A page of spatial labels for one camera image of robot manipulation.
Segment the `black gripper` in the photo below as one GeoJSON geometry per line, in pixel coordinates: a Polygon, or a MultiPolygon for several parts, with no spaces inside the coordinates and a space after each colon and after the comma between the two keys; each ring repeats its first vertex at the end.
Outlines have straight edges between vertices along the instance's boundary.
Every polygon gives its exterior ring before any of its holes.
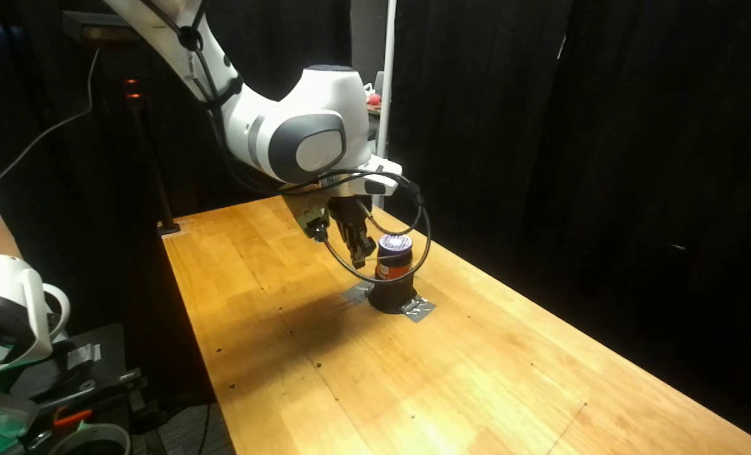
{"type": "Polygon", "coordinates": [[[337,222],[342,241],[352,246],[352,266],[362,269],[373,254],[373,241],[366,233],[366,204],[358,197],[328,197],[324,193],[309,194],[305,204],[305,236],[326,241],[328,222],[337,222]]]}

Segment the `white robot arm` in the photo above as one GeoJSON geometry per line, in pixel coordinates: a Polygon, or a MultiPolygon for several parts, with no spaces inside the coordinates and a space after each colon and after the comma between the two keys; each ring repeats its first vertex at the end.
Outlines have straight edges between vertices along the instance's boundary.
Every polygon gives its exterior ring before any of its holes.
{"type": "Polygon", "coordinates": [[[366,213],[392,194],[402,166],[368,137],[362,75],[344,65],[309,65],[273,101],[251,88],[213,36],[204,0],[104,0],[141,36],[209,112],[216,139],[263,193],[281,194],[301,230],[328,241],[337,222],[349,263],[373,254],[366,213]]]}

